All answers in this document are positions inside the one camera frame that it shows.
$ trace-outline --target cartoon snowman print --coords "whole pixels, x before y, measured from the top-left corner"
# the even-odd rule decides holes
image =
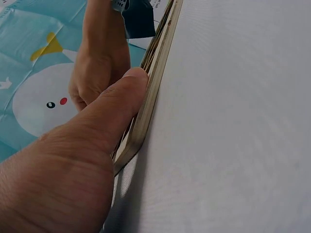
[[[10,5],[12,5],[14,2],[17,0],[0,0],[0,12],[5,8]]]
[[[47,37],[48,45],[36,51],[31,60],[62,52],[72,63],[48,67],[27,78],[13,98],[13,113],[19,125],[28,133],[39,137],[56,126],[69,121],[77,110],[68,94],[71,72],[77,52],[64,50],[54,33]]]

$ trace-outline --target skin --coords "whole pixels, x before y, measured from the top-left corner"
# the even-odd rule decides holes
[[[82,44],[69,83],[69,94],[81,111],[130,68],[121,14],[110,0],[88,0]]]
[[[113,50],[125,38],[102,22],[99,7],[110,11],[108,6],[107,0],[88,0],[69,88],[81,112],[0,164],[1,233],[98,233],[108,215],[114,182],[109,155],[138,112],[148,82],[140,68],[120,79],[129,68],[128,47]],[[97,20],[100,31],[94,31]],[[105,36],[111,30],[118,39]]]

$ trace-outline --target snowman eye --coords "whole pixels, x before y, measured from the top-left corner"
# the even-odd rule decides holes
[[[48,103],[47,103],[47,107],[48,107],[48,108],[55,108],[55,106],[56,106],[56,105],[55,105],[55,103],[53,103],[53,102],[48,102]]]

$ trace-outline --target stack of paper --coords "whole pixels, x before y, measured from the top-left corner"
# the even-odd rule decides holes
[[[158,23],[156,35],[151,39],[141,63],[141,67],[149,74],[147,94],[137,117],[133,119],[124,133],[116,151],[111,154],[111,158],[115,161],[115,174],[134,157],[146,136],[182,6],[182,0],[168,0],[166,5],[161,0],[153,0],[153,2],[154,4],[159,3],[159,5],[155,5],[155,7],[158,6],[158,9],[165,7],[165,11]],[[155,10],[155,18],[159,14],[160,12]]]

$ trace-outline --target finger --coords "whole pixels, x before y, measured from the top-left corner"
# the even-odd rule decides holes
[[[79,112],[82,111],[83,109],[85,109],[86,106],[87,106],[87,104],[84,102],[84,100],[81,99],[81,98],[79,98],[79,97],[78,97],[77,100],[74,101],[73,103],[74,103],[74,105],[76,106],[76,109],[77,109]]]
[[[74,103],[76,109],[80,112],[86,107],[86,103],[84,100],[79,96],[78,88],[73,83],[70,82],[68,86],[68,92],[71,98],[71,101]]]
[[[91,104],[97,97],[100,95],[100,92],[94,91],[91,88],[84,86],[83,89],[79,90],[79,96],[86,105]]]
[[[143,102],[148,76],[141,68],[130,69],[68,124],[85,140],[110,154]]]

